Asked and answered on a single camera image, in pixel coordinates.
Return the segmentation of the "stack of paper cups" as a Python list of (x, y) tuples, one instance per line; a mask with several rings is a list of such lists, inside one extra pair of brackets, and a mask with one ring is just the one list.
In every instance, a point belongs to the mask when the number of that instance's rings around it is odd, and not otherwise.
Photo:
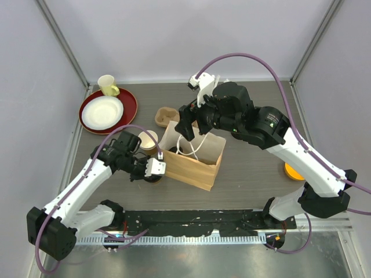
[(141, 139), (140, 149), (142, 149), (147, 155), (155, 155), (157, 153), (155, 142), (146, 132), (142, 131), (138, 137)]

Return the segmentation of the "brown paper bag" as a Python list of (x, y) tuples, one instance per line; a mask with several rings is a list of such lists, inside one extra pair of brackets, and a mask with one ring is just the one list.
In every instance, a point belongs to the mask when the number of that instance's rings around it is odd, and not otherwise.
[[(165, 175), (174, 180), (210, 191), (219, 172), (226, 139), (212, 133), (201, 136), (194, 127), (195, 138), (188, 142), (175, 131), (177, 122), (169, 122), (159, 143), (166, 162)], [(183, 153), (169, 152), (182, 147)]]

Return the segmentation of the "black lid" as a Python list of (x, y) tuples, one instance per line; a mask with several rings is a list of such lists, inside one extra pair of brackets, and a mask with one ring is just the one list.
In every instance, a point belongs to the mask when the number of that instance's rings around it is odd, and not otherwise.
[(154, 176), (144, 178), (144, 181), (155, 184), (157, 182), (160, 182), (161, 179), (162, 179), (162, 176), (154, 175)]
[(182, 147), (172, 147), (169, 152), (173, 152), (173, 153), (183, 153), (183, 149)]

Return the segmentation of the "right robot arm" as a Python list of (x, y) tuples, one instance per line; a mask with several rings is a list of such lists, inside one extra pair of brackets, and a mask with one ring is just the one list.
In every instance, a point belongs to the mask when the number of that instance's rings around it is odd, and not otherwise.
[(175, 130), (187, 141), (195, 137), (192, 124), (199, 133), (211, 129), (229, 131), (234, 138), (275, 155), (292, 166), (304, 179), (298, 190), (282, 197), (270, 198), (262, 213), (264, 226), (276, 228), (289, 217), (309, 213), (329, 218), (348, 209), (350, 196), (346, 189), (357, 174), (342, 170), (327, 160), (301, 137), (296, 137), (289, 119), (274, 107), (256, 107), (247, 89), (235, 82), (216, 86), (210, 95), (179, 108), (180, 120)]

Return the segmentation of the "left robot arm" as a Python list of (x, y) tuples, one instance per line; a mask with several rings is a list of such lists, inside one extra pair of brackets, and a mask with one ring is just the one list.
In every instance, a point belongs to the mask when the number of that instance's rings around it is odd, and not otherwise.
[(141, 138), (127, 131), (122, 131), (117, 139), (106, 137), (94, 149), (80, 173), (57, 197), (43, 208), (33, 207), (27, 213), (28, 241), (35, 246), (37, 257), (43, 251), (60, 262), (79, 239), (100, 228), (117, 231), (122, 227), (124, 209), (113, 201), (104, 200), (83, 214), (79, 211), (116, 171), (128, 173), (131, 181), (150, 181), (164, 174), (163, 154), (138, 157), (140, 143)]

